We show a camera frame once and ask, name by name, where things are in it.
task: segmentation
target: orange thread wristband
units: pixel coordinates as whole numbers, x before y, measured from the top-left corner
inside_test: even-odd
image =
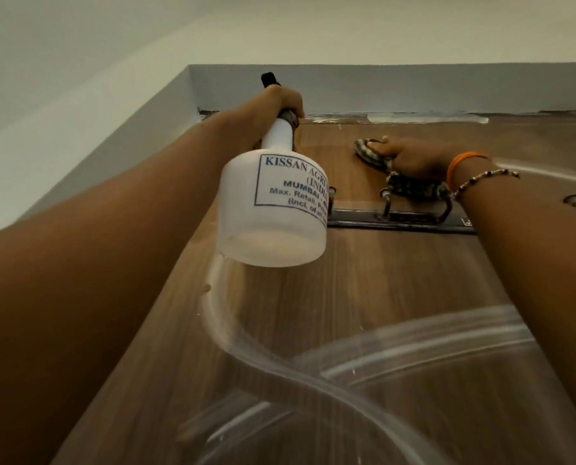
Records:
[[[466,160],[467,158],[473,158],[473,157],[490,158],[485,153],[477,153],[477,152],[465,152],[455,157],[449,164],[449,168],[447,168],[447,179],[445,181],[447,182],[447,187],[449,189],[451,189],[451,176],[453,175],[453,171],[456,168],[456,166],[458,166],[458,163],[460,163],[462,160]]]

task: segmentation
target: bottle label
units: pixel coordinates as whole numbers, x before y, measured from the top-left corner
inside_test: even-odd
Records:
[[[261,154],[254,205],[298,209],[326,227],[329,182],[320,168],[301,158]]]

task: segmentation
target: spray bottle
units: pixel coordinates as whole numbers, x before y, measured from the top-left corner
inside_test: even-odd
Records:
[[[264,87],[277,83],[262,75]],[[254,266],[286,267],[318,259],[326,248],[329,181],[293,151],[298,119],[284,109],[262,148],[225,165],[219,185],[217,250]]]

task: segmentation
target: bracelet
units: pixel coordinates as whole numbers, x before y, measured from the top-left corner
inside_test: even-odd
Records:
[[[503,176],[503,175],[508,175],[508,176],[513,176],[515,178],[520,178],[520,175],[518,174],[518,172],[516,171],[511,171],[508,168],[502,168],[499,170],[494,170],[494,171],[484,171],[483,173],[479,173],[477,176],[475,176],[474,178],[469,179],[466,183],[460,185],[460,187],[458,188],[458,190],[456,192],[454,192],[451,197],[454,200],[458,200],[458,197],[460,197],[460,195],[462,194],[462,192],[464,192],[464,190],[471,186],[474,185],[475,183],[477,183],[479,180],[483,179],[483,178],[492,178],[493,176]]]
[[[456,166],[458,166],[458,163],[460,163],[462,160],[466,160],[467,158],[472,157],[490,158],[485,153],[477,153],[477,152],[465,152],[455,157],[449,164],[449,167],[447,168],[447,179],[445,181],[447,182],[447,187],[449,189],[451,189],[451,176],[453,175],[453,171],[456,168]]]

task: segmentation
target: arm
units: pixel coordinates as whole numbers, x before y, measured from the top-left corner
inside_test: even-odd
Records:
[[[144,321],[223,166],[283,108],[303,116],[298,93],[269,87],[120,176],[0,231],[0,462],[51,459]]]
[[[445,180],[461,147],[385,140],[373,149],[395,155],[393,168],[420,179]],[[455,190],[498,167],[474,157],[455,168]],[[459,197],[509,297],[576,405],[576,210],[535,199],[522,179],[478,181]]]

